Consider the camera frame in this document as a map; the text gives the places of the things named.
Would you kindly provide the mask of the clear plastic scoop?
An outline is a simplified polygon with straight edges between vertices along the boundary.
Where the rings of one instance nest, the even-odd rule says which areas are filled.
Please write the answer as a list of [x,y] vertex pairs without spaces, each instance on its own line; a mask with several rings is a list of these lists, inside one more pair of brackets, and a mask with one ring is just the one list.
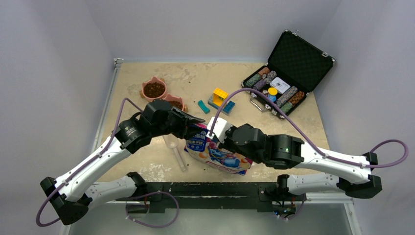
[[187,171],[187,165],[185,164],[180,152],[179,152],[179,139],[172,134],[164,135],[163,137],[165,145],[171,149],[176,157],[179,167],[182,172]]

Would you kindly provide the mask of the colourful pet food bag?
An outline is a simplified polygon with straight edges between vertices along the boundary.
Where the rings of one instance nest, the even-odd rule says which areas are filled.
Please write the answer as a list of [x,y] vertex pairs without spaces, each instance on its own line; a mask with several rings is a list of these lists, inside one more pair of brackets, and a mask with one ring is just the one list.
[[245,175],[252,166],[252,160],[238,153],[218,147],[219,141],[206,137],[208,133],[205,124],[198,124],[201,131],[185,141],[184,150],[192,158],[199,160],[220,171]]

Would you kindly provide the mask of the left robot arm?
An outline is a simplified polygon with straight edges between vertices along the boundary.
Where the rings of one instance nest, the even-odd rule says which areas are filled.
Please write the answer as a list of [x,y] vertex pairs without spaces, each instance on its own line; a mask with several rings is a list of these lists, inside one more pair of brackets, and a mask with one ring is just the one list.
[[149,145],[155,137],[173,135],[188,140],[202,130],[204,120],[168,101],[156,99],[129,119],[117,119],[104,143],[72,170],[40,185],[64,225],[80,220],[88,210],[116,199],[140,200],[150,195],[146,181],[136,172],[106,183],[97,180],[117,163]]

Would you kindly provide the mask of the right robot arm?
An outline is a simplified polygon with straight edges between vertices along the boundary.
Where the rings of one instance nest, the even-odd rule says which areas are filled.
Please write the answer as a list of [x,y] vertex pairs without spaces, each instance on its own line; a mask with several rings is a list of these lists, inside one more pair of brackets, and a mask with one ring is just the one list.
[[369,164],[375,154],[347,155],[312,145],[289,135],[267,135],[249,124],[235,127],[226,124],[213,129],[220,147],[241,154],[257,164],[279,170],[304,168],[318,171],[317,175],[280,176],[275,185],[276,196],[289,196],[312,191],[343,191],[347,196],[369,199],[382,189],[379,176],[372,175]]

